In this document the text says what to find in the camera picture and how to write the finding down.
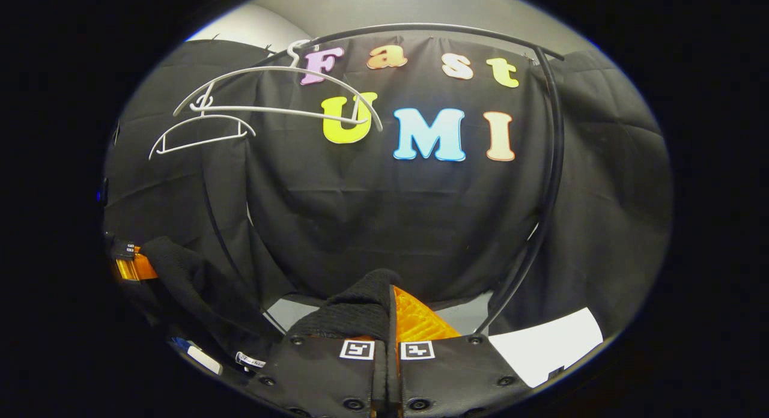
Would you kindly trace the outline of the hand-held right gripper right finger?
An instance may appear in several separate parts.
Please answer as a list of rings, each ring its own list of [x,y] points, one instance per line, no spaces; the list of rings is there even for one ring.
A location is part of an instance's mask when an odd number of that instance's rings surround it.
[[[394,388],[400,417],[481,417],[530,392],[483,334],[461,335],[394,288]]]

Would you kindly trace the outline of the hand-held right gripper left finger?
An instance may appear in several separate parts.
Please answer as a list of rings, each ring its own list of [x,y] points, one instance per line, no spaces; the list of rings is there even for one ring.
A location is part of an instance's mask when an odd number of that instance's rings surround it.
[[[382,341],[290,336],[248,383],[248,394],[301,417],[381,417]]]

